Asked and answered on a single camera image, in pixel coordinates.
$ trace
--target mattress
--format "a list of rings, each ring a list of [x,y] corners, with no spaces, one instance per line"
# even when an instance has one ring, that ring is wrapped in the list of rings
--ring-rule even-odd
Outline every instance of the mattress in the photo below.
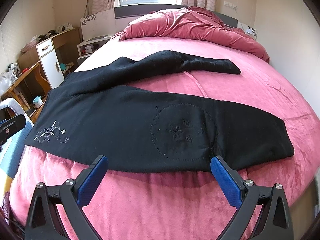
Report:
[[[241,170],[243,179],[257,185],[284,186],[292,205],[320,166],[320,121],[302,95],[274,68],[253,54],[207,41],[149,37],[114,38],[90,56],[77,71],[105,66],[120,56],[140,60],[161,50],[202,57],[230,59],[242,71],[229,75],[191,71],[156,76],[128,85],[150,91],[183,93],[257,107],[284,120],[294,146],[293,157]],[[25,224],[35,185],[62,184],[85,165],[27,147],[11,186],[10,204]],[[77,239],[62,207],[62,222]],[[126,173],[108,171],[91,203],[83,208],[103,239],[216,239],[235,212],[210,173]],[[244,233],[249,237],[258,216]]]

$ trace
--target headboard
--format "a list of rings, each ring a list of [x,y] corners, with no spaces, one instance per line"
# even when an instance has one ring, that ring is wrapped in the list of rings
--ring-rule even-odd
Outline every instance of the headboard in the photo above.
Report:
[[[152,11],[159,11],[164,9],[180,9],[185,8],[179,4],[157,4],[157,3],[143,3],[132,4],[115,7],[115,19],[128,18],[128,17],[140,17],[146,15]],[[213,12],[217,15],[225,25],[236,28],[238,26],[238,20],[230,16]]]

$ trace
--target plastic bag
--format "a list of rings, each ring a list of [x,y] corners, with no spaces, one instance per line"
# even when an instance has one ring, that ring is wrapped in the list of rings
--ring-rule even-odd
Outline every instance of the plastic bag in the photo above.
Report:
[[[13,68],[9,72],[4,72],[0,77],[0,96],[2,96],[9,87],[17,80],[16,75],[13,73]]]

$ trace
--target white embroidery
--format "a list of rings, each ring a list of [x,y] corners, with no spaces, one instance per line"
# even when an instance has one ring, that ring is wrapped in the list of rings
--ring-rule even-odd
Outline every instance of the white embroidery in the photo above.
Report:
[[[69,141],[69,138],[66,137],[66,139],[64,140],[64,142],[61,141],[61,137],[60,134],[64,134],[66,132],[66,130],[61,130],[60,127],[58,126],[59,123],[57,123],[57,126],[55,126],[55,124],[57,123],[57,120],[54,121],[53,125],[50,126],[48,129],[43,129],[40,132],[37,133],[36,138],[34,138],[33,140],[37,140],[38,143],[44,143],[45,141],[49,142],[50,141],[50,136],[54,135],[55,138],[57,140],[60,141],[61,144],[63,143],[67,143]]]

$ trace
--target pink bedspread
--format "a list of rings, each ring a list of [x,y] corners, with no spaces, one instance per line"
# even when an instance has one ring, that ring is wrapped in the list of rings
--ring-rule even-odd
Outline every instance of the pink bedspread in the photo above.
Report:
[[[258,185],[272,186],[280,182],[291,205],[320,166],[317,152],[320,149],[320,121],[302,95],[265,61],[206,41],[154,37],[121,42],[111,40],[79,70],[107,65],[120,56],[140,60],[164,49],[228,58],[242,73],[191,71],[148,78],[130,85],[151,91],[239,102],[283,119],[295,149],[294,156],[251,167],[240,174]],[[10,194],[10,204],[19,221],[26,221],[36,183],[61,184],[68,178],[75,178],[83,168],[85,165],[28,147]],[[235,212],[213,176],[205,172],[140,174],[108,171],[91,203],[83,210],[103,239],[216,239]],[[76,239],[64,211],[60,207],[59,211],[69,236]],[[250,222],[244,237],[249,236],[255,219]]]
[[[241,29],[230,29],[212,12],[200,8],[161,10],[133,20],[120,40],[170,37],[210,41],[254,54],[269,63],[265,48]]]

